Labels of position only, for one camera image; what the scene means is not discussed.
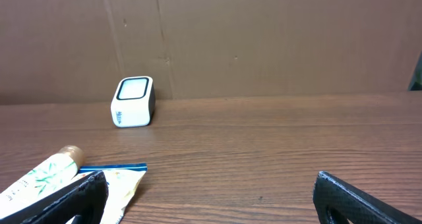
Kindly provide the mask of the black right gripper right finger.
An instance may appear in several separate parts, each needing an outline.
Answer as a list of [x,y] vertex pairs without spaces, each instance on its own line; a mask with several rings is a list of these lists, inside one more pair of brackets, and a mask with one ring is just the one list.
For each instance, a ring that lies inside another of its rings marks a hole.
[[381,200],[363,192],[326,171],[318,173],[313,203],[323,224],[421,224]]

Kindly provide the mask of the white bamboo print tube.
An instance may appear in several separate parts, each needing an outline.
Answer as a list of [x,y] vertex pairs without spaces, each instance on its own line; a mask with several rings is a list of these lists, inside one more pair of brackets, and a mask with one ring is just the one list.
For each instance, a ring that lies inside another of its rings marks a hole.
[[68,185],[84,164],[85,154],[65,146],[1,193],[1,218],[16,213]]

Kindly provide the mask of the yellow snack chip bag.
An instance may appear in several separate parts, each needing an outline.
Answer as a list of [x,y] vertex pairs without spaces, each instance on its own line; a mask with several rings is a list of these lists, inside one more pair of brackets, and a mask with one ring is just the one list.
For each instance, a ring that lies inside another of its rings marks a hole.
[[107,181],[109,194],[100,224],[119,224],[147,170],[146,163],[82,166],[71,182],[95,171],[102,171]]

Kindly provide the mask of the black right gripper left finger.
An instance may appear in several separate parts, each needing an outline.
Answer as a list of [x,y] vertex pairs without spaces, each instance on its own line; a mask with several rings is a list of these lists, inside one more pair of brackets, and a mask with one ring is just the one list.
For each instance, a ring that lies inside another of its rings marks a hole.
[[99,223],[107,198],[106,177],[96,171],[2,218],[1,223]]

